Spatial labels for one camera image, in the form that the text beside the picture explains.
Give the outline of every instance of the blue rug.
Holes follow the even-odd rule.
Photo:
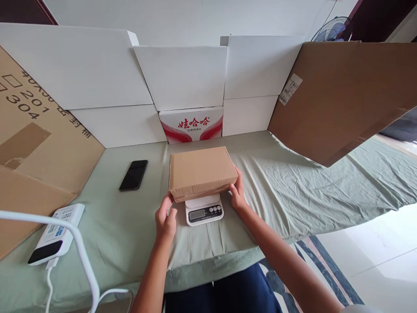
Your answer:
[[[313,268],[318,276],[322,275],[321,279],[328,283],[333,293],[344,306],[364,304],[316,236],[305,238],[291,246]],[[263,259],[259,261],[259,264],[281,305],[282,311],[302,313],[288,288],[283,284],[267,260]]]

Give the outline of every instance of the white backdrop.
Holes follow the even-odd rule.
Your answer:
[[[333,0],[44,0],[60,25],[130,30],[141,45],[219,45],[227,35],[307,35],[311,40]],[[335,4],[348,16],[357,0]]]

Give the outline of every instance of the white cardboard panel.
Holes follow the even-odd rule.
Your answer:
[[[105,148],[166,141],[153,104],[70,112]]]
[[[278,96],[224,101],[223,136],[267,130]]]
[[[227,36],[225,99],[279,95],[304,36]]]
[[[126,30],[0,23],[0,45],[65,110],[151,104]]]
[[[158,111],[223,105],[227,47],[134,47]]]

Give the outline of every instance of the bed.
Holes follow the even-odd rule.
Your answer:
[[[372,138],[330,168],[283,146],[268,131],[193,143],[166,142],[106,149],[80,196],[86,205],[79,229],[101,291],[136,292],[156,235],[154,213],[168,189],[171,153],[226,146],[244,175],[247,202],[287,242],[371,220],[417,202],[417,160]],[[149,160],[137,191],[118,191],[129,163]],[[175,204],[177,232],[166,292],[217,280],[263,255],[221,195],[220,221],[189,227],[184,204]],[[43,228],[0,261],[0,312],[44,312],[45,265],[26,264]],[[75,245],[52,271],[51,312],[88,307],[91,294]],[[108,296],[104,301],[114,300]]]

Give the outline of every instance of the person's lap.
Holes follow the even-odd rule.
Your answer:
[[[165,294],[166,313],[213,312],[281,313],[281,308],[258,264],[202,286]]]

